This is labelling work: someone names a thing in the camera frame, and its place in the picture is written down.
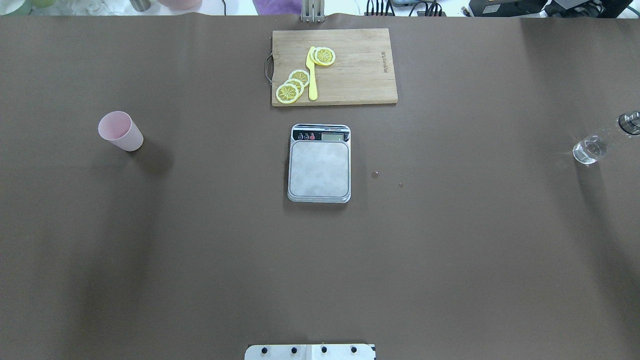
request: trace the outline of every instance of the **knife handle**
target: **knife handle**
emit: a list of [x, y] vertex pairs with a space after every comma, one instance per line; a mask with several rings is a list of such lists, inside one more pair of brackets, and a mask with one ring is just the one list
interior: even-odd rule
[[318, 98], [318, 87], [316, 85], [316, 66], [312, 65], [309, 68], [309, 100], [316, 100]]

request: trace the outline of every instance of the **lemon slice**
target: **lemon slice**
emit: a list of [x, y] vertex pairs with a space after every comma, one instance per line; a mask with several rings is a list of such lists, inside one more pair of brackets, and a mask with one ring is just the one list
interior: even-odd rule
[[302, 81], [304, 86], [309, 85], [309, 73], [307, 71], [305, 71], [305, 70], [302, 70], [302, 69], [293, 70], [289, 74], [289, 79], [298, 79], [298, 80]]
[[335, 52], [328, 47], [316, 47], [314, 51], [314, 63], [329, 66], [335, 62]]
[[293, 84], [296, 86], [296, 88], [298, 89], [298, 96], [302, 95], [302, 92], [305, 91], [305, 84], [298, 79], [289, 79], [287, 81], [284, 82], [285, 84]]
[[283, 104], [290, 104], [300, 97], [302, 92], [298, 91], [298, 87], [291, 83], [284, 83], [276, 89], [276, 99]]

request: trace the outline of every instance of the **clear bottle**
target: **clear bottle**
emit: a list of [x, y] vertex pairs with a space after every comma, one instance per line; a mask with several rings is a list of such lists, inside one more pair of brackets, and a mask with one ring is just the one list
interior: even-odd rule
[[626, 138], [640, 138], [640, 112], [620, 115], [596, 133], [585, 137], [573, 147], [573, 157], [583, 164], [593, 164], [604, 158], [615, 145]]

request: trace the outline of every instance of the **bottle neck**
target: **bottle neck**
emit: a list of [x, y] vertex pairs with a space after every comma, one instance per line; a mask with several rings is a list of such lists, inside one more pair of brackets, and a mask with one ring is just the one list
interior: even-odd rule
[[640, 112], [632, 111], [620, 115], [618, 125], [629, 135], [640, 135]]

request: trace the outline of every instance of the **cup rim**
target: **cup rim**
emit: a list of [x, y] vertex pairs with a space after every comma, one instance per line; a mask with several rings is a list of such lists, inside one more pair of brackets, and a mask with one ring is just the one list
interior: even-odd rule
[[[127, 115], [127, 118], [129, 118], [129, 128], [127, 130], [126, 133], [124, 133], [122, 136], [118, 137], [118, 138], [106, 138], [102, 132], [100, 131], [100, 124], [102, 123], [102, 121], [104, 120], [104, 118], [108, 117], [111, 114], [115, 114], [115, 113], [123, 113], [124, 115]], [[120, 110], [116, 110], [116, 111], [112, 111], [110, 113], [108, 113], [107, 115], [103, 116], [102, 119], [100, 119], [100, 122], [98, 122], [98, 134], [100, 134], [100, 137], [102, 137], [103, 139], [107, 140], [107, 141], [114, 141], [114, 140], [119, 140], [122, 139], [123, 137], [127, 136], [127, 134], [129, 134], [129, 132], [131, 131], [131, 128], [133, 127], [133, 119], [131, 119], [131, 115], [127, 114], [124, 111], [120, 111]]]

